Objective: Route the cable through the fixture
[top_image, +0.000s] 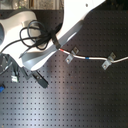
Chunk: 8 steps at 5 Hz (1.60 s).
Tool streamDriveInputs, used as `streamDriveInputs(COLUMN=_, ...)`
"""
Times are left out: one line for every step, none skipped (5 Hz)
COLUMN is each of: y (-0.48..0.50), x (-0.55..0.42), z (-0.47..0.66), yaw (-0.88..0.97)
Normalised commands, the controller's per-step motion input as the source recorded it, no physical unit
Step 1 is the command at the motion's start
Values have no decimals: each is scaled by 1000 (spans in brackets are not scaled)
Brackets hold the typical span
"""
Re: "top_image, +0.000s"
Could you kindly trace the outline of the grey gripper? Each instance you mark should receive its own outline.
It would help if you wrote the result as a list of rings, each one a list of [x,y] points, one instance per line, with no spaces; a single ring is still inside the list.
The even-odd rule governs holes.
[[[38,70],[41,68],[46,61],[60,48],[60,46],[52,45],[45,51],[42,52],[29,52],[21,57],[22,64],[25,68],[31,71]],[[23,73],[26,80],[30,79],[30,74],[28,75],[24,68],[21,68],[21,72]],[[44,79],[44,77],[37,71],[32,73],[32,76],[36,79],[36,81],[43,87],[48,87],[48,82]]]

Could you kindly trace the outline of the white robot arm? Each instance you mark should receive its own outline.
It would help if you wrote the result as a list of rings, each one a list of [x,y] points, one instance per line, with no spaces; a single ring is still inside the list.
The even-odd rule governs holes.
[[[48,31],[29,9],[17,9],[0,19],[0,54],[9,55],[21,71],[31,71],[43,87],[48,82],[37,72],[82,27],[86,15],[105,0],[64,0],[64,18],[54,30]]]

